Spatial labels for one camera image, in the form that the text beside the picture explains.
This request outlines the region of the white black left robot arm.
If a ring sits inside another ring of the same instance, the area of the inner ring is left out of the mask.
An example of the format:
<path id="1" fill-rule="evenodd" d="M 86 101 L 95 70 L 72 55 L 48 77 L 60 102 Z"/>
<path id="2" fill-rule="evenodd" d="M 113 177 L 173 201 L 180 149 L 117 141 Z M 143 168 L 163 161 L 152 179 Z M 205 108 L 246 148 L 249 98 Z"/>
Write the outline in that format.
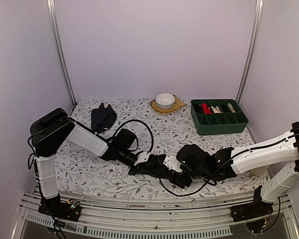
<path id="1" fill-rule="evenodd" d="M 34 122 L 30 127 L 28 145 L 32 149 L 35 177 L 39 183 L 41 204 L 44 210 L 52 216 L 67 215 L 77 212 L 79 207 L 72 201 L 61 202 L 56 187 L 54 159 L 59 147 L 68 141 L 95 156 L 105 160 L 118 160 L 129 166 L 133 173 L 140 173 L 137 166 L 146 167 L 159 165 L 162 157 L 148 152 L 131 149 L 137 136 L 127 129 L 119 127 L 114 135 L 105 139 L 82 123 L 68 116 L 57 108 Z"/>

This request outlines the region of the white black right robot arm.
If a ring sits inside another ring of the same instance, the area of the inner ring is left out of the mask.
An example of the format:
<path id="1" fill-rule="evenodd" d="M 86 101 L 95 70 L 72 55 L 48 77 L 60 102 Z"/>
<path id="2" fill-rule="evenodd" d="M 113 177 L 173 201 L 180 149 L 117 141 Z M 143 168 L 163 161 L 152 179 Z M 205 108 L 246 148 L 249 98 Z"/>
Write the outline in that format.
<path id="1" fill-rule="evenodd" d="M 299 181 L 299 122 L 285 133 L 250 146 L 228 147 L 210 155 L 195 144 L 168 156 L 164 164 L 177 172 L 182 185 L 191 179 L 222 181 L 253 169 L 285 162 L 285 166 L 266 184 L 259 186 L 250 203 L 231 207 L 233 221 L 239 222 L 273 212 L 273 202 Z"/>

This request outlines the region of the dark navy underwear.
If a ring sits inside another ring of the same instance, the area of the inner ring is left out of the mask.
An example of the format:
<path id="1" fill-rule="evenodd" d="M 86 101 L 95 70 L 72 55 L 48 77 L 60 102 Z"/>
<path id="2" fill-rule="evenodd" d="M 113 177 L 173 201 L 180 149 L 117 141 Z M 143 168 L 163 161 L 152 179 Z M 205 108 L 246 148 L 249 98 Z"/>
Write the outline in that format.
<path id="1" fill-rule="evenodd" d="M 117 114 L 110 104 L 100 103 L 91 111 L 91 130 L 97 134 L 110 129 L 117 120 Z"/>

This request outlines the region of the black striped underwear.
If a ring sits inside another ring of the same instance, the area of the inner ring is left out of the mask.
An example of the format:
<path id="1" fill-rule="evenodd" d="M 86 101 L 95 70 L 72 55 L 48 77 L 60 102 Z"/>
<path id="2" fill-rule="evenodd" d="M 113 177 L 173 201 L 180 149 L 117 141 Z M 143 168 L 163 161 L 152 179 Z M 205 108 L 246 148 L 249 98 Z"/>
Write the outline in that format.
<path id="1" fill-rule="evenodd" d="M 147 154 L 141 153 L 135 164 L 129 169 L 128 174 L 135 175 L 149 175 L 154 178 L 171 179 L 177 175 L 173 169 L 169 169 L 165 164 L 166 154 Z"/>

